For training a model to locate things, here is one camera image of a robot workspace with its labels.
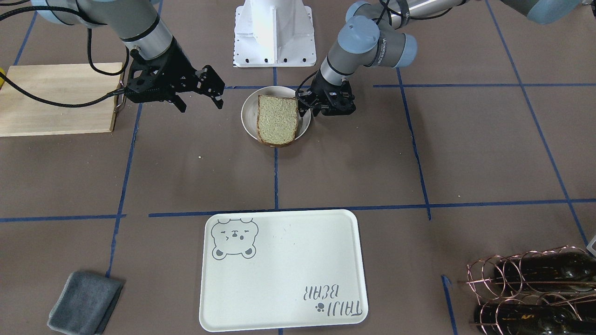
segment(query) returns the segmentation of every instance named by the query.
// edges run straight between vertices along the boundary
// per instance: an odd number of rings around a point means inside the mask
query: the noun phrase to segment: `gray cloth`
[[[49,313],[48,327],[68,335],[103,333],[121,290],[119,281],[73,272]]]

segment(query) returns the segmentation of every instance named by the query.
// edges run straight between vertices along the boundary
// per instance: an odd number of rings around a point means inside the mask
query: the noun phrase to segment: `white tray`
[[[218,214],[207,221],[199,305],[205,330],[357,324],[367,315],[352,212]]]

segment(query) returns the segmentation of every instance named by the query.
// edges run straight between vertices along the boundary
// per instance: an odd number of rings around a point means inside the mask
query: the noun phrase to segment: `white plate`
[[[257,134],[257,115],[259,114],[259,94],[272,95],[281,98],[293,98],[296,92],[285,86],[268,86],[258,89],[252,93],[242,105],[240,116],[242,117],[242,125],[244,130],[249,133],[252,138],[259,140]],[[308,126],[311,124],[311,111],[306,112],[304,117],[298,115],[298,131],[296,132],[296,139],[299,139],[306,132]]]

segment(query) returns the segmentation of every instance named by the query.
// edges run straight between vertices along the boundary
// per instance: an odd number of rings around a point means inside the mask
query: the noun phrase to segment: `blue tape line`
[[[536,204],[565,204],[567,200],[528,200],[528,201],[490,201],[481,203],[435,203],[430,204],[431,208],[455,208],[455,207],[489,207],[489,206],[523,206]]]
[[[232,213],[257,213],[257,212],[291,212],[304,210],[330,210],[330,209],[347,209],[347,210],[386,210],[386,209],[424,209],[424,204],[405,204],[394,206],[347,206],[347,207],[303,207],[303,208],[283,208],[283,209],[249,209],[249,210],[214,210],[209,212],[179,212],[179,213],[151,213],[150,218],[171,218],[177,216],[206,216],[216,214],[232,214]]]
[[[575,203],[596,203],[596,199],[574,199]],[[347,209],[347,210],[395,210],[395,209],[426,209],[431,208],[456,208],[456,207],[489,207],[489,206],[524,206],[540,204],[566,204],[565,199],[560,200],[527,200],[527,201],[492,201],[477,203],[435,203],[435,204],[403,204],[387,206],[344,206],[344,207],[297,207],[283,209],[249,209],[249,210],[213,210],[205,212],[169,212],[169,213],[151,213],[150,218],[170,218],[176,216],[205,216],[215,214],[231,213],[256,213],[256,212],[289,212],[301,210],[329,210],[329,209]]]
[[[139,120],[141,119],[141,112],[143,109],[143,104],[139,104],[139,107],[136,111],[136,120],[135,120],[135,127],[132,132],[132,139],[131,139],[131,149],[128,152],[128,161],[126,163],[126,172],[124,174],[124,181],[122,182],[122,195],[120,196],[120,204],[118,205],[118,214],[122,214],[122,208],[124,207],[124,199],[126,197],[126,187],[128,186],[128,177],[131,173],[131,166],[132,166],[132,156],[135,153],[135,141],[136,141],[136,133],[139,131]],[[112,242],[110,248],[110,266],[108,270],[105,272],[105,276],[110,278],[111,274],[111,267],[114,262],[114,254],[116,252],[116,235],[118,235],[118,230],[120,230],[120,216],[116,218],[116,223],[114,224],[114,234],[112,235]]]
[[[523,83],[522,83],[522,78],[520,77],[519,72],[517,71],[517,66],[515,64],[515,62],[513,61],[513,57],[511,56],[511,52],[509,51],[509,47],[507,47],[507,43],[505,42],[505,37],[503,36],[503,33],[501,32],[501,28],[499,27],[499,23],[496,20],[495,17],[495,13],[493,13],[492,11],[492,7],[491,5],[488,3],[488,0],[485,0],[486,6],[488,7],[488,10],[491,14],[492,20],[495,23],[495,27],[496,27],[496,31],[499,33],[499,37],[501,38],[501,42],[503,43],[503,47],[505,48],[505,51],[507,52],[507,57],[509,57],[509,61],[511,62],[511,66],[513,67],[513,72],[515,72],[516,77],[517,77],[517,81],[519,82],[519,86],[521,87],[521,91],[523,92],[523,95],[526,99],[526,103],[528,108],[530,108],[530,113],[532,114],[532,118],[534,119],[534,123],[536,124],[536,128],[538,130],[538,134],[540,135],[540,139],[542,140],[542,143],[544,145],[544,148],[547,151],[548,154],[548,158],[551,161],[552,164],[552,168],[555,170],[555,174],[557,175],[557,179],[559,181],[559,184],[561,185],[561,189],[563,190],[563,194],[565,195],[565,199],[567,200],[567,204],[569,205],[569,210],[571,210],[571,214],[573,215],[573,219],[575,220],[575,224],[578,226],[578,230],[580,235],[582,236],[582,239],[584,241],[584,243],[587,245],[588,244],[588,239],[586,238],[586,234],[583,231],[582,228],[582,224],[579,222],[578,216],[575,213],[575,209],[573,208],[573,204],[569,199],[569,194],[567,193],[567,188],[565,188],[565,184],[563,182],[563,179],[561,177],[561,174],[559,173],[559,170],[557,168],[557,164],[555,163],[555,159],[552,155],[551,149],[548,146],[547,143],[547,139],[544,137],[544,133],[542,132],[542,128],[540,127],[540,123],[538,122],[538,118],[536,117],[536,113],[534,112],[534,108],[532,107],[532,103],[530,102],[530,98],[526,92],[526,88],[524,87]]]
[[[25,50],[25,45],[27,44],[29,36],[31,35],[31,31],[33,30],[35,18],[37,18],[37,12],[33,12],[33,18],[31,19],[31,23],[29,24],[29,28],[27,29],[27,33],[25,34],[25,38],[23,39],[21,48],[18,50],[17,58],[15,58],[13,65],[18,65],[18,62],[21,60],[21,55],[23,55],[23,50]]]
[[[424,87],[592,87],[596,86],[596,83],[480,83],[480,84],[386,84],[386,85],[373,85],[373,88],[398,88],[400,86],[407,88],[424,88]]]
[[[412,147],[414,148],[414,156],[416,156],[416,162],[418,163],[418,174],[420,175],[420,185],[422,187],[422,194],[424,196],[424,203],[426,204],[426,213],[429,216],[429,220],[432,219],[429,207],[429,196],[426,192],[426,184],[424,183],[424,174],[422,173],[422,165],[420,164],[420,156],[418,155],[418,148],[416,147],[416,137],[414,136],[414,128],[412,127],[412,119],[409,114],[408,99],[406,99],[406,91],[403,88],[402,72],[397,68],[399,89],[402,93],[403,107],[406,112],[406,119],[408,120],[408,128],[410,135],[412,136]]]
[[[451,281],[445,275],[441,276],[441,281],[443,282],[443,290],[445,291],[445,300],[447,301],[447,308],[449,309],[449,317],[451,319],[453,334],[458,335],[457,325],[455,324],[455,315],[453,314],[453,306],[451,305],[451,294],[449,294],[449,286],[451,286]]]
[[[0,218],[0,223],[6,222],[33,222],[33,221],[78,221],[78,220],[101,220],[101,219],[116,219],[118,217],[125,217],[126,215],[110,214],[110,215],[72,215],[72,216],[37,216],[29,218]]]
[[[273,86],[277,86],[277,67],[273,68]],[[279,197],[279,179],[278,179],[278,172],[279,172],[279,165],[278,165],[278,150],[277,148],[274,149],[274,171],[275,171],[275,179],[274,179],[274,197],[275,197],[275,209],[280,208],[280,197]]]
[[[572,203],[596,203],[596,198],[592,199],[571,199]]]
[[[280,182],[279,182],[278,174],[279,174],[279,171],[280,170],[279,170],[279,164],[278,164],[279,160],[278,160],[278,150],[277,150],[277,148],[275,148],[275,150],[274,150],[274,160],[275,160],[275,181],[274,181],[274,184],[275,184],[274,185],[274,191],[275,191],[275,209],[279,209],[280,208],[280,196],[279,196],[279,193],[280,193],[280,188],[279,188]]]
[[[581,86],[596,86],[596,83],[533,83],[522,84],[525,87],[546,86],[546,87],[581,87]]]
[[[496,84],[405,84],[405,85],[373,85],[373,88],[398,88],[398,87],[408,87],[408,88],[420,88],[420,87],[518,87],[519,84],[507,84],[507,83],[496,83]]]

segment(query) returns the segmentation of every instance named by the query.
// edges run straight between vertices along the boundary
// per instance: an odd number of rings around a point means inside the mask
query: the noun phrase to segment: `wine bottle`
[[[556,304],[554,306],[563,307],[572,312],[573,308],[575,308],[582,320],[596,322],[596,296],[585,296],[584,299],[579,299],[577,296],[553,296],[547,294],[542,299],[547,305]]]
[[[487,334],[596,334],[596,322],[579,321],[569,310],[555,306],[488,303],[476,309],[474,322],[482,333],[486,331]]]
[[[596,287],[596,259],[584,253],[563,252],[504,260],[497,267],[511,288],[518,288],[522,281],[520,269],[524,282],[530,282],[521,288],[523,291],[585,292]],[[497,281],[503,278],[498,269],[495,269],[495,278]]]

